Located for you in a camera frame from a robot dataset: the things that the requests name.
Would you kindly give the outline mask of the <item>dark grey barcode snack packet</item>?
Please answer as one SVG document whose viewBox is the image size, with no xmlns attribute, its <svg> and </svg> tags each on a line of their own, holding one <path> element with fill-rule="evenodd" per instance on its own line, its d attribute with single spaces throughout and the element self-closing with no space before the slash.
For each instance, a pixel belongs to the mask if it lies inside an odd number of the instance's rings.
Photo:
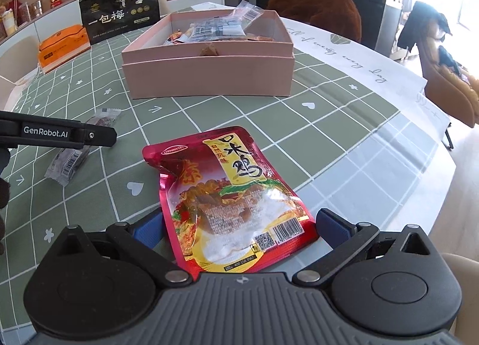
<svg viewBox="0 0 479 345">
<path fill-rule="evenodd" d="M 117 132 L 114 122 L 119 118 L 121 110 L 117 108 L 102 108 L 86 121 L 84 141 L 80 148 L 63 148 L 51 161 L 44 177 L 67 186 L 76 171 L 86 160 L 94 147 L 112 147 L 117 142 Z"/>
</svg>

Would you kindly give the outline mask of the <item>dark red chicken snack pouch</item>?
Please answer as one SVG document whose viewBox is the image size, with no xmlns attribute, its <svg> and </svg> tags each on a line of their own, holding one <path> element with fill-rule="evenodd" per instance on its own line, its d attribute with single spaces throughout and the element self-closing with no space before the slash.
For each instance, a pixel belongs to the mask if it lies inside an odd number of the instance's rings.
<svg viewBox="0 0 479 345">
<path fill-rule="evenodd" d="M 231 126 L 150 146 L 175 260 L 202 272 L 258 272 L 318 238 L 313 216 L 249 132 Z"/>
</svg>

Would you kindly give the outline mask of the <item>blue white candy bag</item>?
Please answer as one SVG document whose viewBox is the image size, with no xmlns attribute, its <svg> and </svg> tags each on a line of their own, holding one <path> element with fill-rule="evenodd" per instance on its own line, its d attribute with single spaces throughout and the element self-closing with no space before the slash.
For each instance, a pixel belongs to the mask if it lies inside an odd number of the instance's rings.
<svg viewBox="0 0 479 345">
<path fill-rule="evenodd" d="M 247 1 L 241 1 L 228 15 L 196 22 L 191 27 L 189 41 L 214 41 L 243 38 L 246 29 L 263 15 L 265 10 Z"/>
</svg>

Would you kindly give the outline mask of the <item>yellow chips snack bag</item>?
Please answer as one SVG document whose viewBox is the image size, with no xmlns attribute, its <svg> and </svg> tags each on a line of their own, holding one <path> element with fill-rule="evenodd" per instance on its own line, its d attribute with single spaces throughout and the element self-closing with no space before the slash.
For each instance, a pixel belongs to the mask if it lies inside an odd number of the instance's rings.
<svg viewBox="0 0 479 345">
<path fill-rule="evenodd" d="M 175 31 L 163 43 L 164 45 L 187 43 L 190 40 L 191 31 Z"/>
</svg>

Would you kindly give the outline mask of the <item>pink gift box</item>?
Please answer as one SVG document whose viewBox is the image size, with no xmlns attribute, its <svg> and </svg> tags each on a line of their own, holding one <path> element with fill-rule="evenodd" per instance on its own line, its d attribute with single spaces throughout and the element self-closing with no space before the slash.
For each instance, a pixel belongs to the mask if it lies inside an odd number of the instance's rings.
<svg viewBox="0 0 479 345">
<path fill-rule="evenodd" d="M 131 98 L 289 96 L 293 43 L 273 10 L 253 21 L 242 39 L 166 44 L 194 22 L 228 13 L 171 13 L 130 43 L 122 51 L 122 70 Z"/>
</svg>

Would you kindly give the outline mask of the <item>orange tissue box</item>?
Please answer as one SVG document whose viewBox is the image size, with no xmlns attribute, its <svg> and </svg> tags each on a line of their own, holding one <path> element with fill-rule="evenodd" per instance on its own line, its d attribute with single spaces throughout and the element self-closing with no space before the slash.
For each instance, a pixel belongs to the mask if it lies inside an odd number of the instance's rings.
<svg viewBox="0 0 479 345">
<path fill-rule="evenodd" d="M 39 45 L 38 61 L 43 74 L 91 48 L 86 28 L 77 24 L 60 30 Z"/>
</svg>

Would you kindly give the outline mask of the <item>green checkered tablecloth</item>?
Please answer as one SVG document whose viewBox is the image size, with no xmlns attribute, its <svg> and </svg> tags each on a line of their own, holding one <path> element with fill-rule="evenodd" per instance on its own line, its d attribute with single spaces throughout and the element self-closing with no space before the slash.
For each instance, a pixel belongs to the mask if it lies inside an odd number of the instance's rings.
<svg viewBox="0 0 479 345">
<path fill-rule="evenodd" d="M 424 82 L 391 60 L 341 36 L 286 21 L 294 44 L 288 96 L 202 95 L 132 99 L 122 51 L 139 31 L 103 41 L 50 74 L 34 71 L 13 110 L 87 121 L 116 109 L 112 147 L 93 148 L 67 185 L 46 176 L 54 149 L 13 149 L 1 257 L 1 337 L 21 344 L 32 334 L 24 288 L 61 230 L 102 231 L 133 223 L 160 207 L 159 173 L 146 146 L 178 150 L 187 138 L 207 149 L 219 130 L 241 127 L 311 213 L 323 206 L 352 222 L 387 229 L 405 223 L 430 230 L 454 164 L 441 144 L 447 119 L 422 94 Z"/>
</svg>

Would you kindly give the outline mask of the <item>black plum snack bag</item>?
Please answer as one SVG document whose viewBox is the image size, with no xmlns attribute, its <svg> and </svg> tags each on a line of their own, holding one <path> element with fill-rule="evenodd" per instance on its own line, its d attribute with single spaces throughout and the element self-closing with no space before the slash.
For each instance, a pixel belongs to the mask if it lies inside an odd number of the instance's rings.
<svg viewBox="0 0 479 345">
<path fill-rule="evenodd" d="M 158 0 L 79 0 L 79 6 L 91 44 L 150 27 L 161 15 Z"/>
</svg>

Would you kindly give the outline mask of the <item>white sideboard cabinet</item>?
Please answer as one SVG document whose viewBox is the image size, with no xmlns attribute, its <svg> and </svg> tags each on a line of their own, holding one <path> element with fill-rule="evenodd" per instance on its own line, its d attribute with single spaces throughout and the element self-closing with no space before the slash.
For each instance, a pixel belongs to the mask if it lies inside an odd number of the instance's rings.
<svg viewBox="0 0 479 345">
<path fill-rule="evenodd" d="M 1 54 L 25 39 L 37 46 L 68 27 L 86 28 L 92 44 L 115 35 L 149 27 L 168 13 L 204 2 L 224 0 L 71 0 L 49 10 L 1 42 Z"/>
</svg>

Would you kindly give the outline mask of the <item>brown upholstered chair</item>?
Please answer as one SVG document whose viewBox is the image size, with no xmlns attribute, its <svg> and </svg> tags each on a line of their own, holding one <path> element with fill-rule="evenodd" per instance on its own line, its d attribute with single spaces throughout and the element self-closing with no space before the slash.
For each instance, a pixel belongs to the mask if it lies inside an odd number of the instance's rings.
<svg viewBox="0 0 479 345">
<path fill-rule="evenodd" d="M 362 38 L 361 16 L 353 0 L 269 0 L 267 9 L 357 43 Z"/>
</svg>

